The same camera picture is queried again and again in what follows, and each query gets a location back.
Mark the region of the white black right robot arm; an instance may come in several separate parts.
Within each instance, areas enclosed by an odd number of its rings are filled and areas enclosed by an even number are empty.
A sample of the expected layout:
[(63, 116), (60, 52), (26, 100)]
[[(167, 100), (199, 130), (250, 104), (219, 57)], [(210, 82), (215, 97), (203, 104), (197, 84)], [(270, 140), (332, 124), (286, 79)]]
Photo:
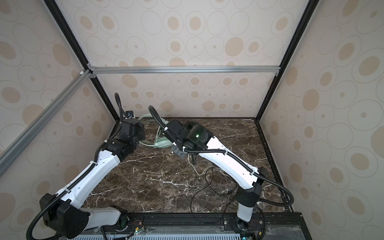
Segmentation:
[[(225, 147), (206, 127), (198, 123), (182, 124), (177, 120), (171, 120), (166, 124), (153, 106), (149, 106), (149, 112), (162, 128), (162, 134), (173, 144), (171, 151), (174, 155), (180, 158), (188, 155), (200, 156), (219, 167), (237, 183), (238, 190), (235, 199), (238, 202), (237, 218), (240, 223), (245, 224), (251, 221), (254, 207), (258, 202), (278, 207), (293, 205), (294, 196), (286, 187), (269, 180), (261, 168), (243, 161)], [(288, 196), (286, 202), (279, 203), (261, 199), (264, 182), (284, 192)]]

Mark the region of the silver aluminium back rail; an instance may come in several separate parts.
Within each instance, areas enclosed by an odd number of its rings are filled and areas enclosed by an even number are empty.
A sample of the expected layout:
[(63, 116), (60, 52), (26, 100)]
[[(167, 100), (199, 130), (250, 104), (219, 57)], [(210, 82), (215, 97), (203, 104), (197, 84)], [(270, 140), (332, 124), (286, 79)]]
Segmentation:
[(92, 67), (95, 74), (278, 73), (279, 66)]

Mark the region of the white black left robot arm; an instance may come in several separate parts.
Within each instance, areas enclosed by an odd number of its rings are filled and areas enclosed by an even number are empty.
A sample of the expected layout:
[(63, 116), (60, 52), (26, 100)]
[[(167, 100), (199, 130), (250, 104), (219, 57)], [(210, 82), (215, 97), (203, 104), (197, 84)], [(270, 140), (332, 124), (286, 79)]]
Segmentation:
[(30, 223), (26, 238), (33, 240), (33, 230), (39, 221), (56, 231), (51, 238), (73, 239), (85, 230), (111, 226), (119, 222), (122, 210), (108, 207), (87, 210), (85, 200), (103, 178), (128, 155), (132, 154), (145, 139), (143, 124), (133, 112), (123, 110), (121, 99), (115, 93), (120, 119), (117, 129), (96, 150), (94, 159), (69, 184), (56, 194), (45, 194), (40, 199), (41, 211)]

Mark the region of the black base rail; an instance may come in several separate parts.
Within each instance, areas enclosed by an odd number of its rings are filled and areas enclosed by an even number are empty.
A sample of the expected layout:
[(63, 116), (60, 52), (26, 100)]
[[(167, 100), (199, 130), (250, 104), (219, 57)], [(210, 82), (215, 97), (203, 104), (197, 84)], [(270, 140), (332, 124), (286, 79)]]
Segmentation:
[(120, 231), (103, 227), (80, 233), (78, 240), (310, 240), (300, 213), (253, 213), (240, 223), (235, 213), (128, 214)]

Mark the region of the black vertical frame post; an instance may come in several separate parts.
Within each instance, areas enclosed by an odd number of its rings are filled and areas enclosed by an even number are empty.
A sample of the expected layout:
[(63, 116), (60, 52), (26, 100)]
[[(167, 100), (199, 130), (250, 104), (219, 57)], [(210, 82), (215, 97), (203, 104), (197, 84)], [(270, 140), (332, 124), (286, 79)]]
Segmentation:
[(59, 26), (59, 29), (63, 33), (64, 37), (66, 38), (67, 42), (69, 43), (72, 51), (76, 55), (77, 59), (79, 60), (80, 64), (85, 70), (89, 70), (92, 74), (91, 76), (91, 82), (94, 85), (96, 91), (98, 92), (99, 96), (101, 97), (103, 103), (107, 107), (109, 113), (113, 117), (113, 119), (118, 122), (120, 117), (113, 107), (112, 102), (110, 101), (110, 98), (107, 96), (106, 91), (104, 90), (104, 87), (102, 86), (101, 82), (99, 81), (96, 74), (93, 73), (91, 70), (91, 64), (86, 57), (80, 43), (78, 42), (77, 38), (75, 37), (71, 27), (69, 26), (67, 20), (65, 19), (63, 13), (61, 12), (59, 5), (56, 1), (49, 1), (44, 0), (43, 1), (46, 7), (48, 8), (48, 11), (51, 13), (53, 19), (55, 20), (56, 24)]
[(279, 72), (277, 73), (277, 75), (273, 78), (273, 81), (268, 89), (268, 92), (262, 102), (262, 105), (261, 105), (261, 108), (255, 118), (255, 123), (259, 123), (264, 112), (266, 111), (267, 109), (267, 106), (275, 92), (275, 90), (277, 89), (278, 85), (279, 85), (279, 82), (281, 80), (281, 78), (283, 77), (283, 74), (284, 72), (286, 71), (287, 67), (288, 67), (288, 64), (290, 63), (291, 61), (291, 58), (295, 52), (295, 50), (297, 49), (297, 46), (311, 20), (311, 17), (313, 15), (313, 13), (315, 12), (317, 6), (319, 4), (319, 0), (310, 0), (303, 12), (303, 15), (302, 17), (300, 18), (300, 21), (298, 23), (298, 26), (293, 34), (293, 37), (287, 47), (287, 50), (283, 56), (283, 59), (280, 63), (280, 70)]

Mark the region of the silver aluminium rail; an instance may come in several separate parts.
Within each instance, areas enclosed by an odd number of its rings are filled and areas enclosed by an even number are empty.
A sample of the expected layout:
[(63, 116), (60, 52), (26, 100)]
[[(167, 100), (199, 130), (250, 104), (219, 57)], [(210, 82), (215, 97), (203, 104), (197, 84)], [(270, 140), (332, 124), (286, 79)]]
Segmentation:
[(278, 73), (279, 66), (92, 67), (95, 74)]
[(60, 111), (63, 105), (75, 91), (90, 78), (91, 71), (84, 70), (78, 75), (41, 114), (9, 145), (1, 155), (1, 175), (3, 175), (14, 161), (21, 155), (33, 139), (42, 131), (50, 120)]

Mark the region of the silver aluminium left rail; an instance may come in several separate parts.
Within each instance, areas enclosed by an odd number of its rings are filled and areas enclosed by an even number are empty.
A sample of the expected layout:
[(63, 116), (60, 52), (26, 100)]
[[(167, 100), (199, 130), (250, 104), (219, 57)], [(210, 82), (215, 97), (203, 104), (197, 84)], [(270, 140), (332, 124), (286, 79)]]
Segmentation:
[(90, 78), (91, 71), (84, 70), (78, 75), (41, 114), (9, 145), (1, 155), (1, 175), (3, 175), (14, 161), (21, 155), (33, 139), (42, 131), (50, 120), (60, 111), (63, 105), (75, 91)]

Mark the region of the black vertical frame post right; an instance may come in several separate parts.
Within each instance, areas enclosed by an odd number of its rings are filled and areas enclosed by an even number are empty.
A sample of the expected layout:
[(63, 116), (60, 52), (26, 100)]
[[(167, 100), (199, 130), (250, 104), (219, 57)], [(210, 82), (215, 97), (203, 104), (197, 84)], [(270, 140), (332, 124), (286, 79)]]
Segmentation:
[(262, 102), (262, 105), (261, 105), (261, 108), (255, 118), (255, 123), (259, 123), (264, 112), (266, 111), (267, 109), (267, 106), (275, 92), (275, 90), (277, 89), (278, 85), (279, 85), (279, 82), (281, 80), (281, 78), (283, 77), (283, 74), (284, 72), (286, 71), (287, 67), (288, 67), (288, 64), (290, 63), (291, 61), (291, 58), (295, 52), (295, 50), (297, 49), (297, 46), (311, 20), (311, 17), (313, 15), (313, 13), (315, 12), (317, 6), (319, 4), (319, 0), (310, 0), (303, 12), (303, 15), (302, 17), (300, 18), (300, 21), (298, 23), (298, 26), (293, 34), (293, 37), (287, 47), (287, 50), (283, 56), (283, 59), (280, 63), (280, 70), (279, 72), (277, 73), (277, 75), (273, 78), (273, 81), (268, 89), (268, 92)]

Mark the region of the black vertical frame post left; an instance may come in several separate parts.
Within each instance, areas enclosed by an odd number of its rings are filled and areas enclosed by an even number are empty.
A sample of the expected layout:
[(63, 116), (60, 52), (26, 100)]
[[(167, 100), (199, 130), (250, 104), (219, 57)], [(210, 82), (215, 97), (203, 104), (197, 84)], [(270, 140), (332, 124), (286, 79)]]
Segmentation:
[(56, 1), (49, 1), (44, 0), (43, 1), (46, 7), (48, 8), (48, 11), (51, 13), (53, 19), (55, 20), (56, 24), (59, 26), (59, 29), (63, 33), (64, 37), (66, 38), (67, 42), (69, 43), (72, 51), (76, 55), (77, 59), (79, 60), (80, 64), (85, 70), (89, 70), (92, 74), (91, 76), (91, 82), (94, 85), (96, 91), (98, 92), (99, 96), (101, 97), (103, 103), (107, 107), (109, 113), (113, 117), (113, 119), (118, 122), (120, 117), (113, 107), (112, 102), (110, 101), (110, 98), (107, 96), (106, 91), (104, 90), (104, 87), (102, 86), (101, 82), (99, 81), (96, 74), (93, 73), (91, 70), (91, 64), (86, 57), (80, 43), (78, 42), (77, 38), (75, 37), (71, 27), (69, 26), (67, 20), (65, 19), (63, 13), (61, 12), (59, 5)]

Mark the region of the mint green headphones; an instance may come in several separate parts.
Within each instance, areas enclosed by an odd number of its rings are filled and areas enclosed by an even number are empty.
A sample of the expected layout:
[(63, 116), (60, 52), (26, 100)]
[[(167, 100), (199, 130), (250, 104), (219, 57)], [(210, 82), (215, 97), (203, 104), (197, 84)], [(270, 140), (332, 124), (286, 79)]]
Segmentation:
[[(155, 119), (152, 117), (151, 114), (145, 114), (145, 115), (139, 117), (138, 120), (143, 122), (143, 123), (155, 121)], [(153, 143), (150, 143), (147, 140), (139, 141), (139, 143), (143, 146), (152, 147), (155, 149), (156, 148), (160, 148), (160, 149), (168, 148), (168, 147), (171, 147), (173, 145), (173, 143), (171, 141), (169, 141), (166, 137), (164, 137), (162, 135), (162, 128), (160, 126), (158, 127), (157, 133), (155, 135), (155, 140)]]

